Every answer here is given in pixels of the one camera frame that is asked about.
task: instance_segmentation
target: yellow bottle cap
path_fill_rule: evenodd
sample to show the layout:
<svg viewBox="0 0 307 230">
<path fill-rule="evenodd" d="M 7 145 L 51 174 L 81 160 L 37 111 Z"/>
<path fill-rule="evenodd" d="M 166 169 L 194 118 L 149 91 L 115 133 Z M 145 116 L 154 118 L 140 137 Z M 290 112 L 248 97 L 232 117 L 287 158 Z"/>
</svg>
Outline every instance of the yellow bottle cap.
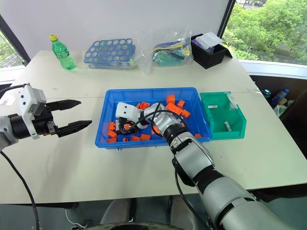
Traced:
<svg viewBox="0 0 307 230">
<path fill-rule="evenodd" d="M 50 35 L 49 36 L 50 41 L 56 41 L 58 37 L 56 35 Z"/>
</svg>

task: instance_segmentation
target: window frame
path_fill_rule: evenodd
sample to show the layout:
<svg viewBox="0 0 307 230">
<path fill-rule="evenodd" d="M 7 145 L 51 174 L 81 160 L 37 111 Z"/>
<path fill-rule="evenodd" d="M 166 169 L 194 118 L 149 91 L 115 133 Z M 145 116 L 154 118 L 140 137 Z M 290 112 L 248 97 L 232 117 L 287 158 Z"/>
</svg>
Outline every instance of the window frame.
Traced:
<svg viewBox="0 0 307 230">
<path fill-rule="evenodd" d="M 11 45 L 14 47 L 14 49 L 17 51 L 17 53 L 23 58 L 24 60 L 23 64 L 26 66 L 31 61 L 31 59 L 27 54 L 26 50 L 24 49 L 23 45 L 20 43 L 18 38 L 15 36 L 15 34 L 7 25 L 7 23 L 2 18 L 1 15 L 0 15 L 0 30 L 2 31 L 4 36 L 8 39 L 8 41 L 11 43 Z"/>
<path fill-rule="evenodd" d="M 236 0 L 229 0 L 217 36 L 222 38 Z"/>
<path fill-rule="evenodd" d="M 239 60 L 239 62 L 249 75 L 307 80 L 307 66 L 304 65 L 254 60 Z"/>
</svg>

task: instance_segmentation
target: white paper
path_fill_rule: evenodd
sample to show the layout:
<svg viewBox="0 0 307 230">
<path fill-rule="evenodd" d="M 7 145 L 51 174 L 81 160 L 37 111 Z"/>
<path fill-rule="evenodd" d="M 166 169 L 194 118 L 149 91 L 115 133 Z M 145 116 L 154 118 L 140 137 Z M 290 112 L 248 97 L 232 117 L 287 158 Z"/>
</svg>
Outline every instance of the white paper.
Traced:
<svg viewBox="0 0 307 230">
<path fill-rule="evenodd" d="M 209 49 L 210 47 L 214 47 L 216 46 L 217 44 L 220 44 L 223 42 L 223 40 L 221 38 L 219 38 L 218 36 L 216 36 L 213 32 L 208 32 L 208 33 L 205 33 L 204 35 L 202 36 L 198 36 L 195 38 L 196 41 L 198 41 L 202 46 L 203 48 L 206 50 L 206 49 Z"/>
</svg>

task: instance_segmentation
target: black box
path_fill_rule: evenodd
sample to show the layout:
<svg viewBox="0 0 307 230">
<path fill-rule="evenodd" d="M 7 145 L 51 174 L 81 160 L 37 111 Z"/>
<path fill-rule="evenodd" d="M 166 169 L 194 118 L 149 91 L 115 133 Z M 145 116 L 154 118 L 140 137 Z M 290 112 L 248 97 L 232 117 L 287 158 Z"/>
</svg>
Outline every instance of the black box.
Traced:
<svg viewBox="0 0 307 230">
<path fill-rule="evenodd" d="M 224 55 L 227 54 L 232 58 L 229 50 L 224 46 L 218 44 L 214 47 L 213 54 L 207 53 L 205 50 L 200 48 L 198 45 L 194 44 L 192 40 L 196 37 L 201 36 L 202 34 L 195 35 L 191 37 L 191 46 L 192 46 L 192 54 L 194 56 L 194 60 L 203 66 L 205 69 L 220 64 L 224 58 Z"/>
</svg>

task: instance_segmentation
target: bottle label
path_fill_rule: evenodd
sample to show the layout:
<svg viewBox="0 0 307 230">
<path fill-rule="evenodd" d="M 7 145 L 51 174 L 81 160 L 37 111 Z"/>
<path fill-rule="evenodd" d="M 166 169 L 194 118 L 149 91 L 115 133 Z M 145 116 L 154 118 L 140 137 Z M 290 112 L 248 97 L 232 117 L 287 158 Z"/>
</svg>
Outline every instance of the bottle label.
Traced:
<svg viewBox="0 0 307 230">
<path fill-rule="evenodd" d="M 69 56 L 69 51 L 65 50 L 63 52 L 55 53 L 57 58 L 66 58 Z"/>
</svg>

